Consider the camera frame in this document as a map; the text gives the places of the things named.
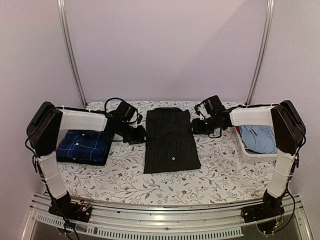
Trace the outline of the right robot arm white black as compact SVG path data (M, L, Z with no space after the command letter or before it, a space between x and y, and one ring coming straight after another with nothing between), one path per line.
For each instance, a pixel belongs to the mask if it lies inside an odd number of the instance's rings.
M212 137L216 129L222 132L240 126L272 128L277 158L266 195L278 199L288 190L289 181L299 166L300 150L307 141L305 124L290 100L225 108L214 95L197 104L194 110L198 117L192 120L190 130L195 135Z

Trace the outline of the black pinstriped long sleeve shirt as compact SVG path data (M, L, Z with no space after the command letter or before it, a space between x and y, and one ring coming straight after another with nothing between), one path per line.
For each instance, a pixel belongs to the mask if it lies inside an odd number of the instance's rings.
M159 107L147 111L144 174L201 168L188 110Z

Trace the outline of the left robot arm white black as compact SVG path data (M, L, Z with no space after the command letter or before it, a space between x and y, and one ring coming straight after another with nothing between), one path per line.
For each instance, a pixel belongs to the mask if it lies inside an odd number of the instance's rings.
M148 140L145 128L140 124L142 115L131 104L122 101L116 110L88 110L57 106L45 101L26 129L25 147L32 153L32 163L39 173L47 192L57 200L55 209L63 216L74 213L74 205L64 197L68 191L57 164L56 149L62 131L111 132L122 137L123 143L142 144Z

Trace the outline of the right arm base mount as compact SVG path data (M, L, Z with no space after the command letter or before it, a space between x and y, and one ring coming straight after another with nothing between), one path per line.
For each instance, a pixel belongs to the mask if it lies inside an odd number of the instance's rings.
M284 196L285 194L282 194L279 197L273 197L266 191L263 195L262 203L242 208L240 215L244 219L245 223L280 216L285 213L282 204Z

